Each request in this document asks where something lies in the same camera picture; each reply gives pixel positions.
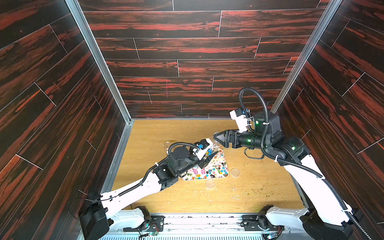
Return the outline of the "clear candy jar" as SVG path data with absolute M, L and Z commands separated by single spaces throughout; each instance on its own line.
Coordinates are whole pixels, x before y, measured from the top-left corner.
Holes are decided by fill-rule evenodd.
M 164 149 L 167 151 L 174 142 L 167 141 L 164 143 Z

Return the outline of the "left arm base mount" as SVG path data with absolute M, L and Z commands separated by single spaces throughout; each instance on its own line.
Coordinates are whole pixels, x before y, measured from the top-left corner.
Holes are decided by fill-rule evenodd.
M 159 233 L 164 230 L 165 216 L 161 215 L 151 215 L 150 220 L 145 220 L 137 228 L 123 228 L 123 232 L 146 232 L 146 233 Z

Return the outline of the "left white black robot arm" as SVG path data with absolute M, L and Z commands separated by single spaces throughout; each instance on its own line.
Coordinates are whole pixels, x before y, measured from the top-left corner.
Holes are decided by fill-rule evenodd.
M 207 154 L 213 147 L 209 139 L 195 144 L 176 142 L 170 145 L 167 156 L 150 167 L 143 178 L 115 191 L 88 192 L 79 210 L 79 221 L 86 240 L 98 240 L 116 225 L 114 217 L 136 201 L 161 192 L 178 182 L 179 177 L 195 166 L 204 169 L 218 153 Z

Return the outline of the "jar with white lid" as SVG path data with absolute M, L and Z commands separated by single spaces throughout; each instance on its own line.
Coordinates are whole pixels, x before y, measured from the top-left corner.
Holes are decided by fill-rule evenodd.
M 220 145 L 217 145 L 214 141 L 213 141 L 213 144 L 212 144 L 214 147 L 213 147 L 213 152 L 215 151 L 219 151 L 219 148 L 220 148 Z

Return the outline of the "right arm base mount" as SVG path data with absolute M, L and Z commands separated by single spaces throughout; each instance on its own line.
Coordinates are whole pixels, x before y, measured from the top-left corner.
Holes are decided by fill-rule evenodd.
M 245 231 L 262 231 L 262 232 L 281 232 L 284 226 L 275 226 L 267 219 L 266 216 L 261 215 L 242 215 L 241 227 Z

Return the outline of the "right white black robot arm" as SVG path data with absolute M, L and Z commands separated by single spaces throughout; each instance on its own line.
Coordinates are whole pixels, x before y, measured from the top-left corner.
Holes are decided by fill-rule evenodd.
M 242 225 L 261 231 L 294 228 L 306 232 L 314 240 L 347 240 L 355 226 L 367 239 L 370 235 L 360 224 L 362 212 L 352 209 L 322 174 L 304 142 L 284 136 L 279 116 L 257 113 L 249 117 L 241 109 L 231 112 L 237 130 L 214 134 L 223 147 L 234 149 L 260 149 L 263 157 L 273 159 L 289 172 L 304 192 L 309 206 L 304 209 L 283 209 L 266 205 L 255 220 L 244 219 Z

